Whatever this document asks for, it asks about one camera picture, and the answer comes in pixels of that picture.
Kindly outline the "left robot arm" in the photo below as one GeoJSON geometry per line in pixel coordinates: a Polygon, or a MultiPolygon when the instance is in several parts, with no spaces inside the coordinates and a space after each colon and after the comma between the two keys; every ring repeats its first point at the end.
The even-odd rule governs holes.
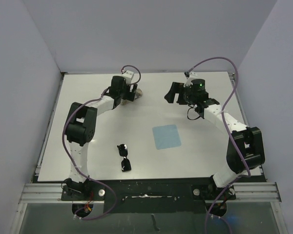
{"type": "Polygon", "coordinates": [[[74,185],[72,194],[78,200],[85,200],[90,193],[90,188],[84,183],[89,179],[87,152],[95,134],[97,117],[115,109],[122,100],[134,100],[137,82],[132,81],[133,77],[132,71],[113,76],[111,85],[98,99],[89,100],[83,104],[74,102],[70,106],[62,133],[62,142],[71,160],[67,184],[74,185]],[[69,148],[65,147],[66,141],[69,143],[69,148]]]}

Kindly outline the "map print glasses case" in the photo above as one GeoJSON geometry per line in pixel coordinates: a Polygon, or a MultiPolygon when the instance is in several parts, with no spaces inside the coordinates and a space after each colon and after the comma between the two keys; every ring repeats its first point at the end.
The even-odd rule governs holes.
{"type": "Polygon", "coordinates": [[[138,98],[141,98],[142,95],[143,95],[142,90],[141,90],[140,88],[138,88],[138,89],[135,91],[135,94],[134,94],[134,98],[133,98],[133,100],[127,100],[127,99],[125,100],[125,99],[122,99],[120,104],[121,104],[122,106],[124,106],[124,105],[127,105],[127,104],[129,104],[129,103],[132,103],[133,101],[137,100],[138,98]]]}

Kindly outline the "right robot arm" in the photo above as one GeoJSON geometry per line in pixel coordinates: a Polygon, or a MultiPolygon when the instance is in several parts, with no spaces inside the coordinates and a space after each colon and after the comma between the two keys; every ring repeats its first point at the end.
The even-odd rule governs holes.
{"type": "Polygon", "coordinates": [[[251,128],[227,113],[216,99],[209,97],[203,79],[173,82],[164,99],[173,103],[175,95],[178,95],[179,105],[188,105],[200,118],[229,136],[226,163],[212,176],[213,184],[208,186],[208,195],[219,199],[225,194],[225,186],[242,175],[249,176],[250,170],[265,162],[261,130],[251,128]]]}

